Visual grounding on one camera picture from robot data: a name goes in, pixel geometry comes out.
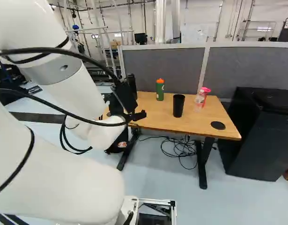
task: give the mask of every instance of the black filing cabinet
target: black filing cabinet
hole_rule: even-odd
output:
[[[242,140],[218,141],[226,173],[276,181],[288,169],[288,90],[237,88],[228,114]]]

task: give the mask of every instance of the computer monitor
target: computer monitor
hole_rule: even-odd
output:
[[[146,33],[134,34],[134,39],[135,39],[135,42],[139,43],[140,45],[145,45],[148,41]]]

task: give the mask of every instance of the orange cap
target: orange cap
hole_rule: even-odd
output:
[[[156,83],[164,83],[164,80],[162,78],[159,78],[156,80]]]

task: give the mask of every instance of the label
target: label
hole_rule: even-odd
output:
[[[127,146],[127,142],[120,142],[118,144],[118,148],[126,148],[126,146]]]

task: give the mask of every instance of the pink bottle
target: pink bottle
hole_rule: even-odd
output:
[[[209,88],[202,87],[195,98],[195,111],[199,112],[205,105],[207,94],[211,92]]]

